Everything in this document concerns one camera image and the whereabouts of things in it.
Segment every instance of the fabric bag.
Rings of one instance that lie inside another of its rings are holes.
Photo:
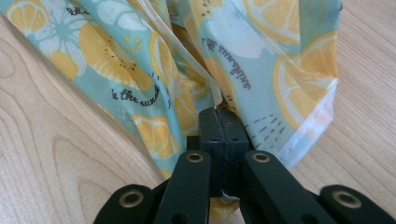
[[[235,112],[291,169],[332,121],[340,0],[2,0],[0,11],[140,139],[164,177],[198,113]],[[212,200],[226,217],[236,203]]]

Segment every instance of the wood grain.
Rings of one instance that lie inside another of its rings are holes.
[[[396,217],[396,1],[344,0],[334,122],[292,173]],[[163,181],[134,138],[0,17],[0,223],[92,223],[126,184]],[[236,212],[223,221],[242,223]]]

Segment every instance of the wooden surface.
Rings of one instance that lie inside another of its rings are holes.
[[[344,0],[334,122],[292,171],[396,217],[396,1]],[[0,222],[92,223],[110,194],[162,182],[142,146],[0,17]],[[235,213],[222,223],[241,223]]]

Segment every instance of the clamp jaw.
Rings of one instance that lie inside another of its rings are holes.
[[[254,150],[237,116],[209,108],[199,115],[199,136],[172,177],[155,189],[118,189],[94,223],[203,224],[209,199],[240,199],[246,223],[395,223],[370,199],[344,186],[325,187],[319,196],[303,188],[271,153]]]

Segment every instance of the metal rivet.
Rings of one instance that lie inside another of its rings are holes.
[[[136,198],[129,202],[129,200],[127,200],[128,196],[135,196]],[[142,192],[137,189],[131,189],[122,194],[122,196],[120,197],[120,205],[124,208],[135,207],[141,204],[143,202],[143,199],[144,195]]]
[[[187,160],[190,162],[200,162],[204,160],[204,156],[198,153],[191,153],[187,155]]]
[[[359,200],[354,195],[344,191],[344,190],[337,190],[332,193],[332,197],[335,199],[336,202],[340,203],[341,205],[348,207],[348,208],[360,208],[361,207],[361,200]]]
[[[265,155],[264,153],[256,153],[252,156],[253,160],[257,161],[257,162],[268,162],[270,161],[270,157]]]

